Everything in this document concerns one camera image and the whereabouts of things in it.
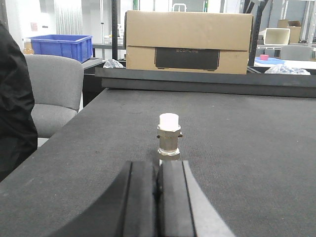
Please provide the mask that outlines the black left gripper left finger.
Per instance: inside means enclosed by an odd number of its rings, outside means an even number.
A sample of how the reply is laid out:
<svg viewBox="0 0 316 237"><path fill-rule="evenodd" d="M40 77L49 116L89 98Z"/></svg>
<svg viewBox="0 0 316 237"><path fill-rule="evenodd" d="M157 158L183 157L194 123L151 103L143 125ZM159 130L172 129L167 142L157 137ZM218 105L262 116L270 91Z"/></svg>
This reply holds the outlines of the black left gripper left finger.
<svg viewBox="0 0 316 237"><path fill-rule="evenodd" d="M155 237L156 174L149 161L128 161L110 186L53 237Z"/></svg>

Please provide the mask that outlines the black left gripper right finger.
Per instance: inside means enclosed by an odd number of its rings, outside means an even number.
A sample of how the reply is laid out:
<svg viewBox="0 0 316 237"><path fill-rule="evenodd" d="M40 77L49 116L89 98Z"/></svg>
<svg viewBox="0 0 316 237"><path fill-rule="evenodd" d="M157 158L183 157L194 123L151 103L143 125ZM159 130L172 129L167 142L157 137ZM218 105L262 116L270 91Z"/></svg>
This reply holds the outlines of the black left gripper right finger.
<svg viewBox="0 0 316 237"><path fill-rule="evenodd" d="M161 161L158 172L160 237L233 237L185 161Z"/></svg>

